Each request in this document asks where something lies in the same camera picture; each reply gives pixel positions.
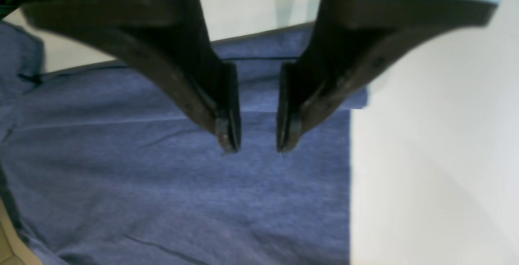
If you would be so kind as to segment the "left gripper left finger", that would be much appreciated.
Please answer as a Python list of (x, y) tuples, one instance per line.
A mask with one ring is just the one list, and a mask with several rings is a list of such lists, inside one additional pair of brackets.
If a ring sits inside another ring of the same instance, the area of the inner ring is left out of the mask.
[(212, 49), (200, 0), (28, 0), (27, 20), (122, 60), (224, 151), (240, 149), (236, 68)]

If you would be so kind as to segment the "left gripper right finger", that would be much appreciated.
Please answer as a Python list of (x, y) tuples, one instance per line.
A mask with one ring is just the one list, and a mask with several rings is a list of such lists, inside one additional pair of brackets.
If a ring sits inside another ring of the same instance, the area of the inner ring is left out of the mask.
[(502, 0), (320, 0), (309, 45), (282, 67), (277, 151), (292, 151), (343, 102), (422, 43), (483, 27)]

